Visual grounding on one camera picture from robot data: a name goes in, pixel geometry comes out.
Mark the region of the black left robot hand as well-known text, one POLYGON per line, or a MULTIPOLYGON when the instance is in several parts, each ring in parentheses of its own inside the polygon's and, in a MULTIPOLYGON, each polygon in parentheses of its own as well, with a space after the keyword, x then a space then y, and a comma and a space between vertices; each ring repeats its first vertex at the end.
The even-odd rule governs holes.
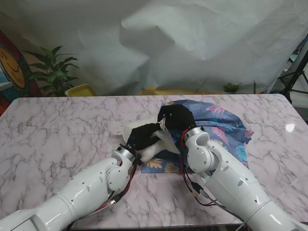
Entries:
POLYGON ((158 123, 145 124, 134 128, 130 133, 126 145, 136 151, 143 150, 160 140, 159 137, 154 135, 160 129, 158 123))

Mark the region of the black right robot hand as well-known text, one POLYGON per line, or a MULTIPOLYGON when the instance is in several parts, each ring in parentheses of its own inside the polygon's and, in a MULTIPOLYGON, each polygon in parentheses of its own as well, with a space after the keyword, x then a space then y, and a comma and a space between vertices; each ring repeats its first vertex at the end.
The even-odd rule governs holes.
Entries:
POLYGON ((155 131, 161 129, 161 120, 164 119, 165 128, 172 138, 179 139, 184 131, 197 127, 192 112, 181 104, 162 106, 157 116, 155 131))

